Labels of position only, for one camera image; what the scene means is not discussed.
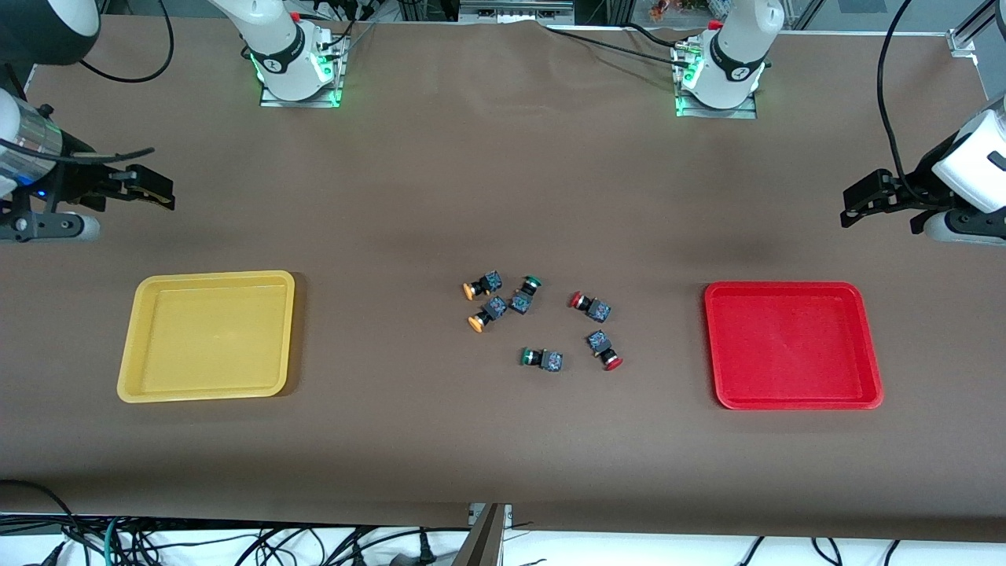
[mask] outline plastic tray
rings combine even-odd
[[[276,395],[287,383],[294,277],[286,270],[160,274],[133,301],[127,403]]]
[[[883,400],[863,300],[848,282],[713,282],[705,312],[716,397],[728,409]]]

